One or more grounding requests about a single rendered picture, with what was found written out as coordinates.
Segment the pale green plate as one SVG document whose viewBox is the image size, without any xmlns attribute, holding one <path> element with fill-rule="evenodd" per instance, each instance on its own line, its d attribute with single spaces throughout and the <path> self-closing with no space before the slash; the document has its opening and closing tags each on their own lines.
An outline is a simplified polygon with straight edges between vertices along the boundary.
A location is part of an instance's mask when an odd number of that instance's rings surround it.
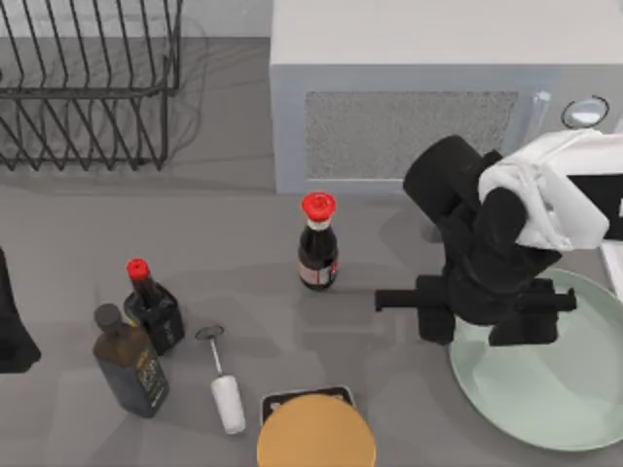
<svg viewBox="0 0 623 467">
<path fill-rule="evenodd" d="M 547 345 L 492 347 L 458 321 L 449 360 L 458 386 L 492 425 L 526 444 L 588 451 L 623 442 L 623 303 L 588 277 L 550 269 L 578 306 Z"/>
</svg>

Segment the round dark bottle red cap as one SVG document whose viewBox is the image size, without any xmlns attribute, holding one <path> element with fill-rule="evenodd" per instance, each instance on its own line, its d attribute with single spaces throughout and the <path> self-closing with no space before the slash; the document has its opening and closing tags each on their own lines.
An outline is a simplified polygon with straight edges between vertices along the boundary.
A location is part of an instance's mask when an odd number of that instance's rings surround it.
<svg viewBox="0 0 623 467">
<path fill-rule="evenodd" d="M 306 194 L 301 205 L 307 220 L 298 247 L 299 277 L 311 290 L 326 290 L 338 273 L 338 240 L 331 226 L 336 201 L 331 194 L 317 191 Z"/>
</svg>

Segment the round tan wooden block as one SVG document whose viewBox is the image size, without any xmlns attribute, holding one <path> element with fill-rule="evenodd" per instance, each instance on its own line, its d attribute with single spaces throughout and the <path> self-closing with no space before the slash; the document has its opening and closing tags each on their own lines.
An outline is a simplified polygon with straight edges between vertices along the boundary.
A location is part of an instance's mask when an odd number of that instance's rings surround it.
<svg viewBox="0 0 623 467">
<path fill-rule="evenodd" d="M 257 467 L 377 467 L 375 436 L 360 412 L 336 397 L 309 394 L 277 408 L 256 445 Z"/>
</svg>

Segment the black kitchen scale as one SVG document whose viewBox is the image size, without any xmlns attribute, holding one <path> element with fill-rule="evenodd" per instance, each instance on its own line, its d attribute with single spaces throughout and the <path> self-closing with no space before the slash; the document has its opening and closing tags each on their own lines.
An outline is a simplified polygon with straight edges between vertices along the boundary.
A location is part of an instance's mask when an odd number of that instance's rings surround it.
<svg viewBox="0 0 623 467">
<path fill-rule="evenodd" d="M 289 389 L 266 395 L 260 407 L 260 427 L 283 404 L 297 397 L 306 395 L 324 395 L 337 398 L 352 407 L 356 407 L 352 391 L 345 385 L 324 386 L 316 389 Z"/>
</svg>

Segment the microwave knob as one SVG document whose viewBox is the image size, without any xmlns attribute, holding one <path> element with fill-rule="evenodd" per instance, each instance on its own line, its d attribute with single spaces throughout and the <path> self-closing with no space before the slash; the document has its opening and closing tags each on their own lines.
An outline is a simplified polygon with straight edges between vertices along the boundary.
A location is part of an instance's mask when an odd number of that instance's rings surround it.
<svg viewBox="0 0 623 467">
<path fill-rule="evenodd" d="M 562 112 L 562 124 L 568 129 L 585 129 L 599 125 L 609 113 L 609 103 L 603 97 L 590 97 L 570 102 Z"/>
</svg>

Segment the white milk frother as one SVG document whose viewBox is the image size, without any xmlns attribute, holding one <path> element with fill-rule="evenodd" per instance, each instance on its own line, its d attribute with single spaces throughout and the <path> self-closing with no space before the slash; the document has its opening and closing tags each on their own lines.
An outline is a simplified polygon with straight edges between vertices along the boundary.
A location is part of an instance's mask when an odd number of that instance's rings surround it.
<svg viewBox="0 0 623 467">
<path fill-rule="evenodd" d="M 237 435 L 245 430 L 246 418 L 238 380 L 233 375 L 224 372 L 219 355 L 217 340 L 224 333 L 223 326 L 211 325 L 199 329 L 195 334 L 195 339 L 209 343 L 217 372 L 217 377 L 210 384 L 211 393 L 225 433 Z"/>
</svg>

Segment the pale microwave oven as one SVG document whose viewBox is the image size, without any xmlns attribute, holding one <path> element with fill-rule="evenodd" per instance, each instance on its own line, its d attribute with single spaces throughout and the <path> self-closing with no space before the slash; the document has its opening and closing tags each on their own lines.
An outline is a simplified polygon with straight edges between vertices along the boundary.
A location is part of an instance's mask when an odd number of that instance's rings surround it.
<svg viewBox="0 0 623 467">
<path fill-rule="evenodd" d="M 432 143 L 481 153 L 567 129 L 572 101 L 609 103 L 594 128 L 623 131 L 619 0 L 275 0 L 270 84 L 281 194 L 396 193 Z"/>
</svg>

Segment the square dark bottle red cap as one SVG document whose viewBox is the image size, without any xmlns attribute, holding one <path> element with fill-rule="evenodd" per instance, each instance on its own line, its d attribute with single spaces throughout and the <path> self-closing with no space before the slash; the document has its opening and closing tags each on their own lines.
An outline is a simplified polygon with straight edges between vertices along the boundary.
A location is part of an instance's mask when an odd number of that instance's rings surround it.
<svg viewBox="0 0 623 467">
<path fill-rule="evenodd" d="M 123 303 L 126 317 L 146 332 L 159 356 L 166 355 L 186 334 L 179 302 L 152 277 L 144 259 L 130 259 L 126 271 L 132 286 Z"/>
</svg>

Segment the brown bottle grey cap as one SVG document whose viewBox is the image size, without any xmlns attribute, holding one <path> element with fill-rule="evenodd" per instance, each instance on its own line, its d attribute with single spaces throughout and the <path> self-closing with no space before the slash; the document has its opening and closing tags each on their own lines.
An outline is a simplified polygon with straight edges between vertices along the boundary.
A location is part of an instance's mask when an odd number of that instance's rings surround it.
<svg viewBox="0 0 623 467">
<path fill-rule="evenodd" d="M 117 402 L 129 413 L 154 417 L 169 384 L 148 335 L 126 322 L 114 304 L 98 306 L 93 318 L 100 334 L 92 354 Z"/>
</svg>

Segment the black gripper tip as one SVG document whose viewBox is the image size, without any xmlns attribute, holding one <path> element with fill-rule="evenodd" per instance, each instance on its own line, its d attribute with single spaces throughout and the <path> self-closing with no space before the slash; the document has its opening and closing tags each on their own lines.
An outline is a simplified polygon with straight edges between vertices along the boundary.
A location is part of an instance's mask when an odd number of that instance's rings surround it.
<svg viewBox="0 0 623 467">
<path fill-rule="evenodd" d="M 6 256 L 0 247 L 0 375 L 25 374 L 41 356 L 18 314 Z"/>
</svg>

